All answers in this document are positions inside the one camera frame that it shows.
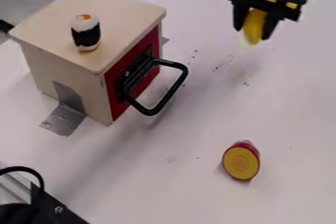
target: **red panel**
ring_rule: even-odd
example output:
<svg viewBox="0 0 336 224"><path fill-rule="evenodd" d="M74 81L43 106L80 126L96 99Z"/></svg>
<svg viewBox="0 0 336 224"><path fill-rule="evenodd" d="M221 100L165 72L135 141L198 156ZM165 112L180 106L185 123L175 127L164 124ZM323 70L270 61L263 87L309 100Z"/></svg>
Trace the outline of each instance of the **red panel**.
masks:
<svg viewBox="0 0 336 224"><path fill-rule="evenodd" d="M159 58L160 47L158 27L149 32L136 46L134 46L105 74L106 87L110 100L110 106L112 108L113 120L116 120L130 106L128 102L119 103L114 82L119 77L119 75L122 74L150 44L153 47L154 56ZM157 74L159 74L159 71L159 68L152 70L149 75L143 79L142 82L132 91L132 96L134 98L138 97L148 87L150 82L157 76Z"/></svg>

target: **wooden box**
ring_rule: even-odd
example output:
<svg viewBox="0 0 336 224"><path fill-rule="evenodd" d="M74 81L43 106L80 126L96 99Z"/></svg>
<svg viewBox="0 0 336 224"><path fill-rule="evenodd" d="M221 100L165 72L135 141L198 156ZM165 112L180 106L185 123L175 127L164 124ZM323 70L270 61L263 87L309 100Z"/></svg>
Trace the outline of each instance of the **wooden box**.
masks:
<svg viewBox="0 0 336 224"><path fill-rule="evenodd" d="M80 14L100 20L101 41L94 51L80 53L74 44L71 22ZM148 48L153 58L161 57L165 14L164 8L140 0L57 0L10 35L21 44L39 90L59 99L55 82L69 87L81 97L87 115L110 125L130 105L120 99L117 80ZM183 81L187 73L180 69ZM158 73L152 68L130 94L137 97Z"/></svg>

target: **screw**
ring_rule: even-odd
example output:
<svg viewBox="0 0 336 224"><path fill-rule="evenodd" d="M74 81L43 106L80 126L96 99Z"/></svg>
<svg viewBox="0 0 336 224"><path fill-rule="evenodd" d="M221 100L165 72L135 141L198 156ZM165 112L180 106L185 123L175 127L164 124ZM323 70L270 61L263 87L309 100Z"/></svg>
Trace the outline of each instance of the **screw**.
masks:
<svg viewBox="0 0 336 224"><path fill-rule="evenodd" d="M56 215L62 215L62 213L63 213L63 207L61 207L61 206L57 206L56 208L55 208L55 214Z"/></svg>

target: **red and yellow cap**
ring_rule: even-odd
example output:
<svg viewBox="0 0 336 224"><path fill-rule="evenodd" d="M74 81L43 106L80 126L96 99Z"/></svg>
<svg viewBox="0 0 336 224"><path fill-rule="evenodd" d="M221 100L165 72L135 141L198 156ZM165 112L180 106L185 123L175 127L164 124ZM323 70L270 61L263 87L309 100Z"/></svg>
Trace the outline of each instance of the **red and yellow cap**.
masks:
<svg viewBox="0 0 336 224"><path fill-rule="evenodd" d="M223 155L223 166L233 178L250 180L260 168L259 151L248 141L238 141Z"/></svg>

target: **white table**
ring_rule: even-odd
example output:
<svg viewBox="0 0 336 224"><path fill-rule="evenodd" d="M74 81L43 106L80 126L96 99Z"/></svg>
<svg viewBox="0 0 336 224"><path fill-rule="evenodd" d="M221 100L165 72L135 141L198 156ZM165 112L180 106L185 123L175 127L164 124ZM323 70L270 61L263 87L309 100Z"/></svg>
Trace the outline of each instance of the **white table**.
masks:
<svg viewBox="0 0 336 224"><path fill-rule="evenodd" d="M169 108L154 118L130 108L109 128L86 118L59 137L38 127L57 102L36 90L8 41L1 160L40 171L47 191L90 223L335 222L336 0L308 0L299 23L253 48L234 31L228 1L146 1L168 9L165 58L190 68ZM174 77L163 72L141 100L153 103ZM249 184L220 164L244 139L261 153Z"/></svg>

